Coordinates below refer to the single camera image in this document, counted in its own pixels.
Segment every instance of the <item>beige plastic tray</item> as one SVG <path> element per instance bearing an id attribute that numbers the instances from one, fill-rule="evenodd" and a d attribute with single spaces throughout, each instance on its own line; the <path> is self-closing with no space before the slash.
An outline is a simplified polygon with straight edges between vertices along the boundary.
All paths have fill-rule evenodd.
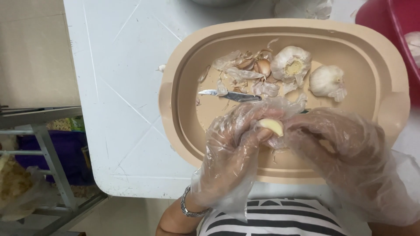
<path id="1" fill-rule="evenodd" d="M 224 98 L 200 95 L 202 105 L 195 105 L 197 91 L 216 88 L 219 73 L 214 69 L 202 84 L 197 82 L 206 66 L 235 50 L 257 52 L 277 37 L 280 40 L 272 44 L 274 54 L 289 45 L 312 53 L 312 69 L 303 88 L 308 95 L 307 108 L 337 107 L 357 112 L 378 122 L 388 142 L 391 145 L 395 142 L 406 124 L 410 98 L 403 59 L 391 42 L 374 30 L 355 24 L 264 19 L 201 29 L 184 39 L 170 56 L 159 90 L 159 109 L 165 133 L 181 157 L 199 167 L 205 152 L 206 128 L 214 118 L 237 104 L 230 101 L 227 105 Z M 321 64 L 336 65 L 344 70 L 348 95 L 343 102 L 314 97 L 308 91 L 308 75 Z M 297 95 L 298 91 L 293 91 L 286 98 L 294 100 Z M 277 154 L 274 162 L 271 150 L 262 147 L 258 158 L 259 181 L 324 183 L 307 163 L 290 151 Z"/>

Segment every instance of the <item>metal rack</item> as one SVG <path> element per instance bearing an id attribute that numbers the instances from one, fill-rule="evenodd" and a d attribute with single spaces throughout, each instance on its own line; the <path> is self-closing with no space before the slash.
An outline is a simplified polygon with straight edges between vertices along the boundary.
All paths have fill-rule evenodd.
<path id="1" fill-rule="evenodd" d="M 0 150 L 1 154 L 12 155 L 42 155 L 47 161 L 50 170 L 43 170 L 43 174 L 52 175 L 60 196 L 63 199 L 64 205 L 56 206 L 53 209 L 39 208 L 35 210 L 34 214 L 39 215 L 54 215 L 60 218 L 42 230 L 38 231 L 34 236 L 48 236 L 54 234 L 57 230 L 67 231 L 72 225 L 77 223 L 77 220 L 90 211 L 93 207 L 100 204 L 108 198 L 108 195 L 101 192 L 81 205 L 77 205 L 74 194 L 70 188 L 70 184 L 66 178 L 63 167 L 58 159 L 57 152 L 53 146 L 50 135 L 48 134 L 45 122 L 60 118 L 73 117 L 82 115 L 81 107 L 63 107 L 63 108 L 22 108 L 13 110 L 10 109 L 4 112 L 0 108 L 0 129 L 11 128 L 22 125 L 30 125 L 28 130 L 0 130 L 0 134 L 13 135 L 35 135 L 41 150 L 15 150 L 4 151 Z"/>

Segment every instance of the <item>person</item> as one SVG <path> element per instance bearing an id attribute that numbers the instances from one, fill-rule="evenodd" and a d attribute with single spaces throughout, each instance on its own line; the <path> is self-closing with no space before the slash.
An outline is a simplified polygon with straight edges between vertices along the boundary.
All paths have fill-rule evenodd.
<path id="1" fill-rule="evenodd" d="M 216 118 L 206 132 L 201 168 L 184 195 L 164 212 L 156 235 L 196 235 L 204 216 L 200 236 L 348 235 L 317 200 L 248 200 L 247 223 L 225 214 L 226 204 L 212 209 L 255 173 L 259 146 L 273 137 L 271 130 L 256 124 L 262 118 L 283 121 L 288 148 L 366 219 L 373 236 L 420 235 L 420 206 L 399 179 L 380 126 L 333 108 L 287 116 L 286 110 L 273 102 L 245 102 Z"/>

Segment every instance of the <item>knife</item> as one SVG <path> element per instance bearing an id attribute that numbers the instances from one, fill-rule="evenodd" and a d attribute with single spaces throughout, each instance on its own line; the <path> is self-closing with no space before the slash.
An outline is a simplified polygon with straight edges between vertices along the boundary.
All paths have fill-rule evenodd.
<path id="1" fill-rule="evenodd" d="M 207 94 L 216 96 L 217 91 L 215 89 L 206 89 L 203 91 L 198 92 L 198 94 Z M 261 101 L 261 97 L 257 95 L 245 94 L 245 93 L 238 93 L 238 92 L 231 92 L 228 91 L 228 94 L 224 96 L 220 96 L 227 98 L 229 100 L 237 101 L 237 102 L 248 102 L 248 101 Z"/>

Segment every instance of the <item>red plastic bowl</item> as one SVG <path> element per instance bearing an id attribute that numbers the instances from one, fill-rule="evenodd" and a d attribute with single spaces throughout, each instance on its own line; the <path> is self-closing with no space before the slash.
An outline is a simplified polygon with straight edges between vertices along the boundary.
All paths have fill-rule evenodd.
<path id="1" fill-rule="evenodd" d="M 369 0 L 357 12 L 356 24 L 387 37 L 401 53 L 408 72 L 411 104 L 420 106 L 420 69 L 404 35 L 420 31 L 420 0 Z"/>

